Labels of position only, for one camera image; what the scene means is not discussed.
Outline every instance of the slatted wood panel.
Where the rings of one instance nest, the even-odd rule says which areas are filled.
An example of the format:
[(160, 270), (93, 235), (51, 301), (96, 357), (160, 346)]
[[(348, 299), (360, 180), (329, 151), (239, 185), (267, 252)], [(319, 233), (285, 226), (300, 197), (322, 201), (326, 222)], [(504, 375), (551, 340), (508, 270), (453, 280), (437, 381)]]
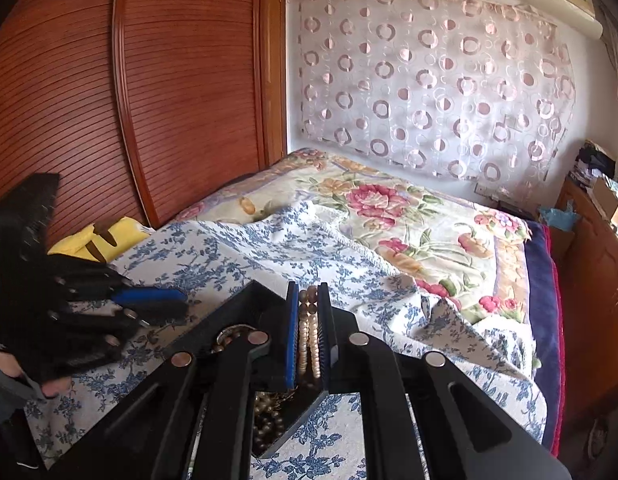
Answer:
[(260, 96), (254, 90), (254, 0), (125, 0), (124, 5), (133, 135), (162, 224), (263, 164), (255, 106)]
[(49, 242), (103, 217), (145, 221), (113, 97), (113, 0), (19, 0), (0, 28), (0, 196), (62, 176)]

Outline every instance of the blue and white floral cloth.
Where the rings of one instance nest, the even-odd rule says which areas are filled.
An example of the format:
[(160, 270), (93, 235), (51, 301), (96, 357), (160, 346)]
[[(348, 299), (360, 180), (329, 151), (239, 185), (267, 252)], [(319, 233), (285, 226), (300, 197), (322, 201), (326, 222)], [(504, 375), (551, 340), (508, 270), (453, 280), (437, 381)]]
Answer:
[[(30, 428), (47, 466), (161, 363), (167, 345), (251, 280), (281, 297), (289, 280), (304, 288), (329, 283), (333, 306), (354, 312), (361, 330), (405, 354), (444, 352), (540, 440), (546, 405), (530, 378), (533, 340), (525, 325), (500, 316), (470, 325), (452, 303), (419, 289), (412, 278), (342, 235), (338, 216), (299, 202), (246, 225), (176, 222), (116, 260), (118, 270), (136, 283), (187, 291), (189, 316), (180, 326), (143, 330), (119, 364), (75, 376), (68, 394), (28, 406)], [(80, 306), (98, 314), (112, 308), (111, 303)], [(358, 394), (329, 396), (274, 458), (253, 460), (251, 475), (364, 478)]]

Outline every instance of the finger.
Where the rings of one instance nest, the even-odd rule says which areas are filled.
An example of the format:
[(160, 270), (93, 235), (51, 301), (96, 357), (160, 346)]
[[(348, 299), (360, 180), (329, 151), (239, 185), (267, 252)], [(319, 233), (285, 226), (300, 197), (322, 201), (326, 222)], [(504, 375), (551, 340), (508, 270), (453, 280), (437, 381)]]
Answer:
[(0, 371), (10, 377), (20, 377), (22, 375), (22, 368), (20, 368), (16, 358), (6, 352), (0, 352)]
[(40, 389), (45, 397), (55, 397), (71, 388), (71, 377), (61, 377), (44, 383)]

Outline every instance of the floral blanket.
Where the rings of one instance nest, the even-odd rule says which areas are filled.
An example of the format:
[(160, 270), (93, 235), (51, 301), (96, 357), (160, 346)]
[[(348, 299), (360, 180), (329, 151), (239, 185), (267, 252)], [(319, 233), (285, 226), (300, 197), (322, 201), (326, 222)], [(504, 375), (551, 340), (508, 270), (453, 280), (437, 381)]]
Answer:
[(340, 231), (449, 298), (472, 323), (503, 316), (528, 323), (526, 223), (336, 156), (305, 148), (228, 186), (176, 220), (244, 224), (297, 200), (345, 213)]
[[(142, 330), (119, 364), (75, 376), (67, 395), (28, 406), (30, 427), (46, 463), (51, 465), (151, 373), (166, 346), (250, 280), (282, 297), (288, 280), (304, 288), (328, 282), (333, 305), (354, 312), (361, 330), (406, 354), (444, 352), (540, 440), (546, 404), (528, 378), (528, 326), (505, 316), (471, 325), (450, 296), (428, 292), (404, 269), (343, 235), (339, 226), (345, 216), (304, 201), (246, 225), (174, 222), (116, 260), (118, 270), (136, 283), (187, 291), (188, 318), (180, 326)], [(113, 305), (77, 308), (104, 314)], [(272, 459), (251, 464), (254, 479), (323, 475), (366, 476), (358, 394), (329, 396)]]

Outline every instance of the wooden cabinet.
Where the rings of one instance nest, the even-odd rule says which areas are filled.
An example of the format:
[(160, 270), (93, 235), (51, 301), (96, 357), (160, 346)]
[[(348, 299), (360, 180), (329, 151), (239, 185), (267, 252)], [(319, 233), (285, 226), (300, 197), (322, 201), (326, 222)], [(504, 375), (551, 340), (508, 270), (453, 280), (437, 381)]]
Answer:
[(566, 180), (556, 207), (569, 200), (582, 218), (559, 267), (567, 424), (618, 401), (618, 240), (586, 193)]

